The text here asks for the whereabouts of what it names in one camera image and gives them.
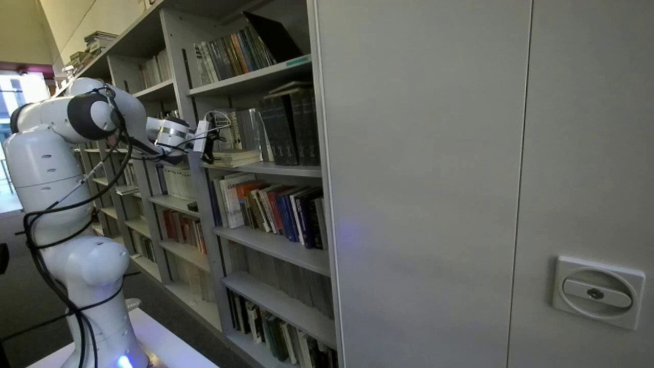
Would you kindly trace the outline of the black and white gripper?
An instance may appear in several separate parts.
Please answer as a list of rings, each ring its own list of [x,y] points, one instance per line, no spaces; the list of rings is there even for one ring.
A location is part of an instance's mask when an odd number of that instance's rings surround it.
[[[191,149],[201,158],[203,164],[213,164],[213,144],[217,141],[217,119],[207,112],[198,120]]]

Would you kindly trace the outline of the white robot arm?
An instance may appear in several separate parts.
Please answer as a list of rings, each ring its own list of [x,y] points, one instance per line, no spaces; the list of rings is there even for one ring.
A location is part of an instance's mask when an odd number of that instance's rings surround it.
[[[132,94],[79,78],[54,98],[19,107],[3,144],[8,171],[22,204],[22,232],[38,277],[62,302],[71,344],[61,368],[215,368],[164,326],[127,307],[128,252],[94,235],[89,173],[74,148],[121,140],[165,162],[201,135],[177,119],[155,119]]]

